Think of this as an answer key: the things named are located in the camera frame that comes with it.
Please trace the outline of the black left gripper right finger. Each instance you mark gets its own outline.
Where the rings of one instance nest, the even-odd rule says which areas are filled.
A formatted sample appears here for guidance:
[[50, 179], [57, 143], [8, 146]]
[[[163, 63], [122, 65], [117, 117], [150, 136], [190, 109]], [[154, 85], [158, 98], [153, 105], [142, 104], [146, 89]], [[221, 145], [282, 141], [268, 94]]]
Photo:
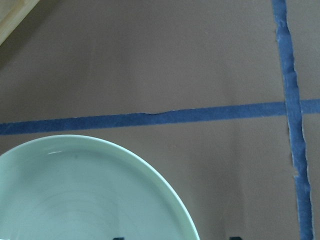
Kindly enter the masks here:
[[242, 238], [240, 236], [231, 236], [229, 240], [242, 240]]

